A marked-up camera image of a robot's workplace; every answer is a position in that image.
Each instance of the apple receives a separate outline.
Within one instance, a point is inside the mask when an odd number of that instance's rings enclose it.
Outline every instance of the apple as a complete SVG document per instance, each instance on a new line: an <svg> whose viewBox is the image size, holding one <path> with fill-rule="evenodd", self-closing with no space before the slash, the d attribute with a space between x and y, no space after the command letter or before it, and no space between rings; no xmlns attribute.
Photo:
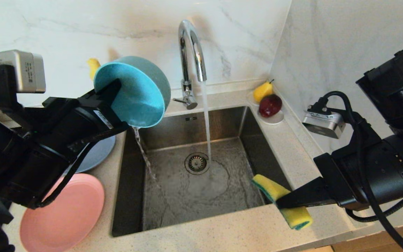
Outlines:
<svg viewBox="0 0 403 252"><path fill-rule="evenodd" d="M259 104L259 113L264 118L269 118L270 116L278 113L283 106L283 101L281 98L275 94L265 96L262 98Z"/></svg>

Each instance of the black cable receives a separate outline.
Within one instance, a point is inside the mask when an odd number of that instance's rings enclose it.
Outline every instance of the black cable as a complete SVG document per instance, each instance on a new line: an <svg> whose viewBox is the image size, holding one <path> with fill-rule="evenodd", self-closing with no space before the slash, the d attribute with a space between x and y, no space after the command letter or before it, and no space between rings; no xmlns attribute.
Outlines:
<svg viewBox="0 0 403 252"><path fill-rule="evenodd" d="M74 162L71 169L69 169L68 173L64 176L63 180L60 182L60 184L57 186L57 188L44 201L38 202L36 204L37 207L45 207L45 206L51 204L57 198L57 196L59 196L59 194L61 193L63 188L66 186L66 184L69 182L69 180L71 180L72 176L79 168L79 166L82 163L85 156L88 154L88 152L91 150L91 148L94 147L94 145L96 145L97 143L98 142L90 142L85 147L85 149L82 150L82 152L80 153L80 156Z"/></svg>
<svg viewBox="0 0 403 252"><path fill-rule="evenodd" d="M357 134L357 161L358 161L358 168L360 174L360 180L363 186L363 192L368 199L368 202L373 209L376 217L379 219L382 226L385 228L387 233L393 238L393 240L403 249L403 238L402 236L396 231L396 229L391 225L391 223L387 220L387 217L383 214L382 210L380 209L379 203L377 203L376 197L374 196L373 190L371 189L371 185L368 182L368 178L366 177L365 171L365 162L363 156L363 136L360 131L359 123L355 121L354 116L352 114L351 103L349 102L348 97L346 94L340 91L332 91L323 98L328 98L329 96L339 96L343 99L345 110L349 114L349 120L352 125L352 128Z"/></svg>
<svg viewBox="0 0 403 252"><path fill-rule="evenodd" d="M398 203L396 203L394 206L390 207L390 209L388 209L387 211L383 212L383 215L385 215L385 217L388 217L388 216L394 214L395 212L397 212L402 207L403 207L403 199L401 201L399 201ZM347 215L349 215L349 217L351 217L352 219L354 219L358 222L375 222L378 220L377 216L375 216L375 215L369 216L369 217L357 216L350 209L346 209L346 213L347 213Z"/></svg>
<svg viewBox="0 0 403 252"><path fill-rule="evenodd" d="M128 127L129 125L125 121L122 121L120 126L77 140L72 144L68 145L68 148L74 152L77 152L82 148L82 146L90 142L99 142L101 140L104 140L105 138L112 137L116 134L126 131Z"/></svg>

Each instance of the marble wall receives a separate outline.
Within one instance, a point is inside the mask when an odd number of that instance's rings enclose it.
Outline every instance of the marble wall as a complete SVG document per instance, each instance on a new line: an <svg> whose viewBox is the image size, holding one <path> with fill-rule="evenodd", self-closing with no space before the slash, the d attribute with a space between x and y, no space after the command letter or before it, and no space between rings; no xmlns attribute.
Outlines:
<svg viewBox="0 0 403 252"><path fill-rule="evenodd" d="M0 0L0 51L41 54L47 92L24 105L92 88L86 60L136 55L157 64L171 87L182 78L178 25L198 30L208 84L266 78L291 0Z"/></svg>
<svg viewBox="0 0 403 252"><path fill-rule="evenodd" d="M392 132L355 81L403 49L403 1L293 0L270 76L299 119L328 91L345 92L381 137ZM328 106L344 108L339 98ZM312 134L331 152L350 140Z"/></svg>

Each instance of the white countertop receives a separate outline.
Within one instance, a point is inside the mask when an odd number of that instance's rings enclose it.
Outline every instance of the white countertop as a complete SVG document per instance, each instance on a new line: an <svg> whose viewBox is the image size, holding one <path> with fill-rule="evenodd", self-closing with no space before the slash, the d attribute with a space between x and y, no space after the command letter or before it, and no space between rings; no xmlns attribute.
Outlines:
<svg viewBox="0 0 403 252"><path fill-rule="evenodd" d="M217 110L248 105L245 99L248 92L209 95L209 108ZM199 104L194 110L186 110L181 104L171 102L166 116L202 111L201 97L197 100ZM311 156L320 155L322 152L312 138L297 126L299 121L293 117L290 109L285 106L283 111L285 120L278 125L270 126L258 121L289 183L293 188L298 188L320 175ZM257 117L256 110L253 110L253 113ZM286 250L301 245L306 249L309 246L318 247L353 238L357 234L353 234L353 231L369 226L350 221L343 209L328 205L309 208L313 218L312 226L294 231L288 227L278 209L270 204L113 238L112 219L124 143L125 134L117 135L116 145L110 156L91 170L90 174L96 176L104 185L104 209L93 230L70 251L260 252ZM14 219L4 227L17 252L25 251L19 238L19 225L25 210L26 208L14 204L10 209Z"/></svg>

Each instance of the stainless steel sink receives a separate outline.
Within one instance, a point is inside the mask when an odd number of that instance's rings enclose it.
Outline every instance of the stainless steel sink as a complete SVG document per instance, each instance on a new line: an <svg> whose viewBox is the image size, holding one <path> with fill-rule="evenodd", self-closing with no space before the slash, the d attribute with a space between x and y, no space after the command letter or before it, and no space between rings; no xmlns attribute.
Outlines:
<svg viewBox="0 0 403 252"><path fill-rule="evenodd" d="M253 174L290 188L248 107L213 110L209 117L210 167L204 160L203 112L163 118L157 126L139 130L151 172L133 130L127 132L113 236L270 204L252 185Z"/></svg>

